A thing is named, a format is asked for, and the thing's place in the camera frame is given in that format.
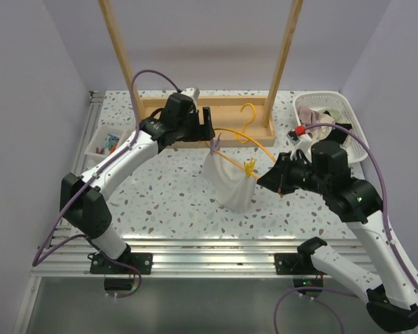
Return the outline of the purple clothespin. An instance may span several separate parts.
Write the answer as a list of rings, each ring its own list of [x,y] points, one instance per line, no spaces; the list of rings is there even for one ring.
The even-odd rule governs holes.
[[[210,154],[214,155],[214,153],[217,153],[219,151],[219,144],[220,144],[220,136],[217,138],[212,138],[210,140]]]

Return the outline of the orange plastic hanger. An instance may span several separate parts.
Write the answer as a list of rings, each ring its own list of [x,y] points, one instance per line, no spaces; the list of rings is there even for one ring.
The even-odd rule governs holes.
[[[246,129],[247,126],[252,124],[253,121],[255,121],[256,117],[257,117],[257,111],[256,111],[256,107],[251,103],[251,102],[247,102],[245,104],[243,104],[240,107],[240,112],[243,112],[245,108],[250,107],[252,110],[252,117],[250,120],[248,120],[244,125],[241,131],[238,130],[234,130],[234,129],[230,129],[230,128],[224,128],[224,127],[219,127],[216,128],[216,130],[220,130],[220,131],[225,131],[225,132],[230,132],[232,134],[235,135],[235,140],[237,142],[239,142],[241,145],[246,145],[249,142],[254,143],[260,150],[262,150],[264,153],[266,153],[266,155],[273,161],[276,162],[276,158],[274,157],[274,155],[267,149],[265,148],[262,144],[260,144],[255,138],[252,138],[251,136],[249,136],[248,134],[246,134]],[[208,143],[205,143],[205,146],[210,149],[210,141]],[[222,152],[220,152],[220,150],[215,153],[218,156],[220,156],[222,159],[224,159],[225,161],[229,162],[230,164],[234,165],[235,167],[239,168],[240,170],[242,170],[243,172],[243,165],[241,165],[240,163],[238,163],[237,161],[235,161],[234,159],[226,156],[225,154],[223,154]]]

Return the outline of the white underwear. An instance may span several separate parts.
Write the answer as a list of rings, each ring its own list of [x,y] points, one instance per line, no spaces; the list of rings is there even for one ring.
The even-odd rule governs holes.
[[[213,185],[219,204],[235,212],[245,212],[251,207],[256,178],[247,176],[243,169],[216,153],[209,153],[203,163],[202,175]]]

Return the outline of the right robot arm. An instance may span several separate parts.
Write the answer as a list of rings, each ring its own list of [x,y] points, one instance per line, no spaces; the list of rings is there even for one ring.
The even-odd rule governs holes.
[[[297,268],[319,271],[347,287],[366,306],[377,325],[388,333],[418,326],[418,272],[383,214],[383,200],[366,180],[351,175],[348,155],[334,141],[311,147],[311,162],[281,153],[257,181],[279,195],[298,189],[322,196],[327,208],[353,232],[371,259],[376,273],[338,254],[326,241],[313,237],[297,247]]]

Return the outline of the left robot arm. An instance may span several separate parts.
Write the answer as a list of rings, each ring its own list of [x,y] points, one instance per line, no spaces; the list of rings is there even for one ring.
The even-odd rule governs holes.
[[[171,94],[165,106],[139,122],[119,148],[95,167],[61,182],[61,215],[98,251],[105,273],[137,272],[130,247],[111,227],[107,201],[138,167],[176,142],[214,138],[210,108],[198,110],[198,88]]]

